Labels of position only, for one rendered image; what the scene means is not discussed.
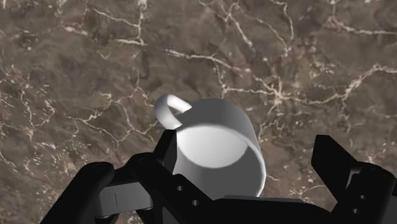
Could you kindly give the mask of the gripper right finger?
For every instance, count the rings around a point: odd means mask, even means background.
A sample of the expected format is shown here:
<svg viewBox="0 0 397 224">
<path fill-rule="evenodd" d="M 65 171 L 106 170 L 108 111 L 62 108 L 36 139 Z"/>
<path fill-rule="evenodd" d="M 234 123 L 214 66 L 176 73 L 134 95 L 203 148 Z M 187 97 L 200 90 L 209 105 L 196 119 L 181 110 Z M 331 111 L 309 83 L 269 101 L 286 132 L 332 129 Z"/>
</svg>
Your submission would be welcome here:
<svg viewBox="0 0 397 224">
<path fill-rule="evenodd" d="M 336 199 L 333 224 L 397 224 L 397 178 L 356 160 L 336 140 L 317 135 L 311 166 Z"/>
</svg>

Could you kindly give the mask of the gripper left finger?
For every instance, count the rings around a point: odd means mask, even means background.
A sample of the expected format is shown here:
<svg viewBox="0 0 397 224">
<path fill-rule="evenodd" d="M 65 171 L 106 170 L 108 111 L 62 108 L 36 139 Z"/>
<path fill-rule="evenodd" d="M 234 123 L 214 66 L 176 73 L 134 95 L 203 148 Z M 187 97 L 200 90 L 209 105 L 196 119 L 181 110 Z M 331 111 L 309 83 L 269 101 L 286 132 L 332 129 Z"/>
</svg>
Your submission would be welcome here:
<svg viewBox="0 0 397 224">
<path fill-rule="evenodd" d="M 116 224 L 135 211 L 144 224 L 213 224 L 213 201 L 181 174 L 176 132 L 165 130 L 155 150 L 133 155 L 121 168 L 84 165 L 40 224 Z"/>
</svg>

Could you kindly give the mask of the white mug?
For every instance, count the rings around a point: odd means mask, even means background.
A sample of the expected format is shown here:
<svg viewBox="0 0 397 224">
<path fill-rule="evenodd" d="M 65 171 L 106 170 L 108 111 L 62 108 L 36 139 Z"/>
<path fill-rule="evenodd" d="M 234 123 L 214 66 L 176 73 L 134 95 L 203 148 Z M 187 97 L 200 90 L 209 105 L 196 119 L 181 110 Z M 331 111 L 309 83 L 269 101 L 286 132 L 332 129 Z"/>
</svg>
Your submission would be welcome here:
<svg viewBox="0 0 397 224">
<path fill-rule="evenodd" d="M 182 174 L 212 199 L 261 194 L 265 161 L 243 109 L 226 99 L 190 104 L 166 94 L 157 99 L 154 110 L 165 129 L 176 131 L 175 174 Z"/>
</svg>

